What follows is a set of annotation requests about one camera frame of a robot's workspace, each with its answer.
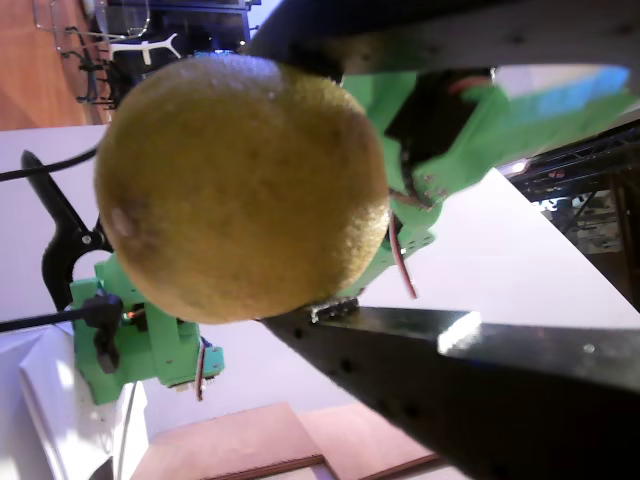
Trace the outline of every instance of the hole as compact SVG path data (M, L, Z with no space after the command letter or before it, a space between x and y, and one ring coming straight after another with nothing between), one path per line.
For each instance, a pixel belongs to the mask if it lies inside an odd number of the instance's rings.
M635 32L635 28L633 27L633 25L626 23L624 25L619 25L618 27L616 27L615 32L617 35L626 36L631 35L633 32Z
M499 480L507 480L509 478L507 469L502 465L492 466L491 471L493 472L493 476Z
M515 34L509 37L509 42L513 43L514 45L522 45L524 42L526 42L526 39L520 34Z
M131 310L126 313L131 324L135 325L139 332L149 331L144 303L134 303L131 306Z
M353 364L351 363L351 360L345 358L340 362L340 368L344 373L351 373L353 371Z
M402 410L409 418L418 418L420 416L420 409L415 403L407 403Z

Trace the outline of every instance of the red wire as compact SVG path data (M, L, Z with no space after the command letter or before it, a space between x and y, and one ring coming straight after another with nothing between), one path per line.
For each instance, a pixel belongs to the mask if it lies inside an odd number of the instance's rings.
M409 295L415 300L416 298L418 298L418 294L416 293L416 289L413 287L411 277L409 276L407 267L404 264L404 257L402 256L402 251L400 249L400 242L398 242L396 216L393 213L391 214L391 220L389 222L389 239L391 240L391 251L393 252L393 257L396 260L396 265L398 265L398 268L400 269L400 274L402 275L402 279L407 286L407 290L409 290Z
M198 365L196 367L196 398L201 402L202 383L204 382L204 356L206 355L206 349L202 339L200 339L200 349L198 350L198 353Z

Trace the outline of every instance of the white chair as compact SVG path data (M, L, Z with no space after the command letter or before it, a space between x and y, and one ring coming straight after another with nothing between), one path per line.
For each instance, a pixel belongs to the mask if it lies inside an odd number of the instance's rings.
M166 48L170 50L176 57L182 58L182 56L178 53L178 51L173 48L171 42L174 38L178 36L177 33L174 33L169 38L162 42L151 42L149 43L147 40L144 40L140 43L109 43L109 60L113 60L113 55L116 52L123 51L140 51L142 52L142 59L144 60L145 65L151 65L151 55L149 52L156 48Z

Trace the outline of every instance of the wooden floor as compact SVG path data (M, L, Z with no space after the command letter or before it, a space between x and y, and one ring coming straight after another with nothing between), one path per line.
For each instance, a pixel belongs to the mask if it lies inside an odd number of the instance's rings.
M36 1L50 24L49 0ZM77 22L77 0L56 1L57 20ZM53 35L35 27L32 0L0 0L0 12L0 130L102 123L97 108L76 101L79 85L70 69L65 75Z

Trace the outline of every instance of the green 3d-printed part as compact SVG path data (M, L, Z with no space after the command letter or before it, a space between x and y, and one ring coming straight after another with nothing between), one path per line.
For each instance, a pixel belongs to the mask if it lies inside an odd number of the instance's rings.
M607 67L572 84L515 99L494 85L465 91L463 100L475 103L476 108L456 140L445 154L425 159L412 172L418 194L434 206L423 209L391 200L391 208L402 222L398 240L404 256L434 241L429 229L438 220L442 202L482 180L491 168L606 128L638 101L626 88L628 75L625 68ZM400 145L384 132L413 91L416 79L412 72L351 76L344 82L380 134L389 186L405 194ZM341 295L357 295L394 263L387 239L360 279Z
M139 329L131 319L123 316L115 336L120 365L114 373L107 374L97 360L93 343L96 329L84 320L74 323L76 368L88 382L94 402L102 405L115 401L125 383L152 377L158 377L167 387L194 381L200 349L198 325L181 322L147 302L122 271L115 254L106 262L96 264L95 272L95 278L71 284L72 308L80 308L100 289L120 297L125 312L134 307L144 308L146 330ZM223 369L222 348L206 347L204 377L211 378Z

